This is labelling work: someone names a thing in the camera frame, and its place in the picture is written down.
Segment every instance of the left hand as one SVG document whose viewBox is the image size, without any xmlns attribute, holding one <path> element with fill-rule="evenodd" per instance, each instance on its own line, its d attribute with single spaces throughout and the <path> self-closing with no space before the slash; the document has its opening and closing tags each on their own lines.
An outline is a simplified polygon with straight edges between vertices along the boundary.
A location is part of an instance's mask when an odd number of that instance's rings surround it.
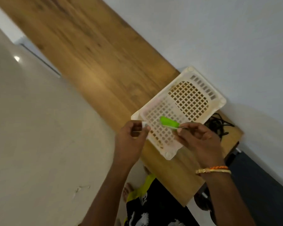
<svg viewBox="0 0 283 226">
<path fill-rule="evenodd" d="M 150 130 L 149 126 L 142 129 L 141 121 L 128 121 L 115 137 L 113 163 L 130 170 L 138 161 Z"/>
</svg>

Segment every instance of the wooden board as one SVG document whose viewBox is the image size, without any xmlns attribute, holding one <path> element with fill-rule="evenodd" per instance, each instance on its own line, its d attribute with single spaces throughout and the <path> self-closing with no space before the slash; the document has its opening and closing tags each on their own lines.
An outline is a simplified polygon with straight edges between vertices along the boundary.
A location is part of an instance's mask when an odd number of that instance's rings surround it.
<svg viewBox="0 0 283 226">
<path fill-rule="evenodd" d="M 102 0 L 0 0 L 0 7 L 115 131 L 179 74 Z M 226 129 L 224 155 L 242 136 Z M 147 142 L 141 158 L 182 205 L 204 182 L 187 149 L 167 161 Z"/>
</svg>

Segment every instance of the black cord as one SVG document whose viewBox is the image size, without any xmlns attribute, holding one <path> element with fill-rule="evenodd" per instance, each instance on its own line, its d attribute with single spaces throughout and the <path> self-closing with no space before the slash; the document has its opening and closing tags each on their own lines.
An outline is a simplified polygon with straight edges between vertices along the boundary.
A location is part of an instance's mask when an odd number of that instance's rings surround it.
<svg viewBox="0 0 283 226">
<path fill-rule="evenodd" d="M 234 127 L 233 124 L 224 121 L 219 113 L 214 113 L 204 125 L 216 133 L 221 140 L 223 136 L 228 134 L 228 132 L 224 132 L 224 126 Z"/>
</svg>

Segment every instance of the floor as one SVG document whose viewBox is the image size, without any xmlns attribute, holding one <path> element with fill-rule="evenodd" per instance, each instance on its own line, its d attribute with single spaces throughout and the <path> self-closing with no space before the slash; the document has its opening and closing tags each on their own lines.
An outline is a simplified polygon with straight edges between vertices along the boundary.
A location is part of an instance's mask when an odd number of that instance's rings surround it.
<svg viewBox="0 0 283 226">
<path fill-rule="evenodd" d="M 0 225 L 78 224 L 113 147 L 113 130 L 82 96 L 0 31 Z M 145 177 L 139 161 L 128 181 L 138 187 Z M 79 186 L 90 188 L 74 196 Z M 201 226 L 213 225 L 193 201 L 188 207 Z"/>
</svg>

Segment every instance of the plastic crate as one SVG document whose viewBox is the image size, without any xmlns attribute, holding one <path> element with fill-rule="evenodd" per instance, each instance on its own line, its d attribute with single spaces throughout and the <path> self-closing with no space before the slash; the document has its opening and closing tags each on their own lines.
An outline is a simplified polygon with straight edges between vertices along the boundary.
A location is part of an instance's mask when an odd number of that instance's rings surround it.
<svg viewBox="0 0 283 226">
<path fill-rule="evenodd" d="M 178 123 L 204 124 L 226 99 L 194 68 L 186 68 L 146 105 L 132 115 L 132 120 L 143 120 L 151 127 L 148 140 L 167 160 L 182 147 L 174 139 L 172 130 L 160 124 L 165 116 Z"/>
</svg>

